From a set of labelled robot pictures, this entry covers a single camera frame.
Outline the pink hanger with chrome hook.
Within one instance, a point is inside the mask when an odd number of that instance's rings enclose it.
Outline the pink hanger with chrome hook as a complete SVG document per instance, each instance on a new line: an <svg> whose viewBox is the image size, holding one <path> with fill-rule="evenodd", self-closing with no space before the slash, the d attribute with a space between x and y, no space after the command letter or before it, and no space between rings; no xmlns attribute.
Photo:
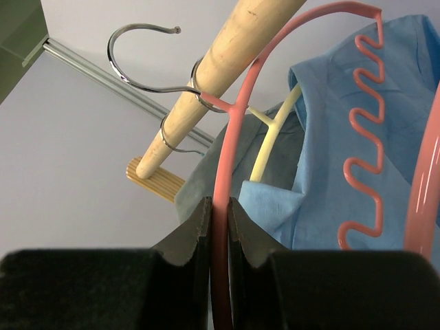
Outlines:
<svg viewBox="0 0 440 330"><path fill-rule="evenodd" d="M377 92L373 91L362 81L362 77L366 77L375 83L384 82L384 63L380 57L372 53L367 49L368 46L375 49L381 49L384 46L384 33L382 23L382 11L381 9L359 3L356 1L339 1L322 5L287 22L274 36L274 38L266 45L261 53L256 57L252 63L247 76L242 84L237 101L234 104L226 103L214 96L198 90L192 86L177 86L177 87L148 87L146 85L140 85L137 82L129 79L125 73L120 69L116 63L116 58L113 54L114 45L118 37L125 32L131 30L152 30L165 34L178 34L180 33L180 27L173 28L161 27L158 25L152 25L148 23L133 23L125 25L117 29L109 38L107 43L107 57L109 63L120 78L128 83L130 86L143 91L153 92L157 94L167 94L173 92L188 92L196 95L196 97L202 101L206 101L216 108L226 112L230 121L227 125L225 137L221 153L219 156L219 163L217 168L217 175L214 184L214 196L213 196L213 211L212 211L212 247L211 257L212 262L210 266L210 282L211 282L211 302L212 302L212 317L215 329L232 329L233 317L230 300L230 277L228 270L228 219L227 219L227 206L229 202L229 193L232 184L232 166L234 157L236 155L237 146L239 143L239 135L241 132L243 118L245 111L249 109L248 101L250 99L252 90L254 88L256 79L260 71L265 64L265 61L269 57L272 50L291 32L301 25L318 17L323 17L327 14L333 14L338 12L346 12L355 14L361 17L375 19L377 24L378 40L373 39L360 34L355 37L355 44L358 50L363 55L375 61L379 68L379 76L374 76L371 72L362 68L357 68L353 72L353 79L356 85L364 92L372 95L376 98L379 105L379 115L377 117L372 116L366 110L355 107L349 112L349 120L353 129L372 141L377 147L377 163L371 165L364 160L356 157L349 157L344 162L343 172L346 181L355 189L362 193L365 193L373 198L375 202L375 226L374 228L366 227L355 221L344 222L338 230L338 244L341 249L347 250L349 244L347 242L347 232L349 230L356 230L369 237L378 237L383 232L383 201L379 193L373 190L371 187L358 181L351 172L351 167L357 165L360 168L379 175L383 171L384 167L384 146L382 141L370 131L367 131L355 119L356 115L361 115L371 122L381 124L384 120L385 114L385 102Z"/></svg>

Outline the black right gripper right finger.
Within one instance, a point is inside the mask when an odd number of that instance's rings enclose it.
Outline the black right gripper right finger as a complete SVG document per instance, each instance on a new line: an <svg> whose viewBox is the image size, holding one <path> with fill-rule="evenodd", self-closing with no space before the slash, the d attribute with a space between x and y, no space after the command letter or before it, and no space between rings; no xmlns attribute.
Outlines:
<svg viewBox="0 0 440 330"><path fill-rule="evenodd" d="M288 250L228 205L236 329L438 329L439 276L418 254Z"/></svg>

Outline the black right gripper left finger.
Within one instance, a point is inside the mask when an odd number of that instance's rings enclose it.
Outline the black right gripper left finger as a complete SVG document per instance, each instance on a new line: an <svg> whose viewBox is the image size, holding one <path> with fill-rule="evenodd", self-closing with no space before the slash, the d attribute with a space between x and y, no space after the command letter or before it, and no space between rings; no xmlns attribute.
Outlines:
<svg viewBox="0 0 440 330"><path fill-rule="evenodd" d="M2 329L206 329L212 200L150 248L21 250L1 260Z"/></svg>

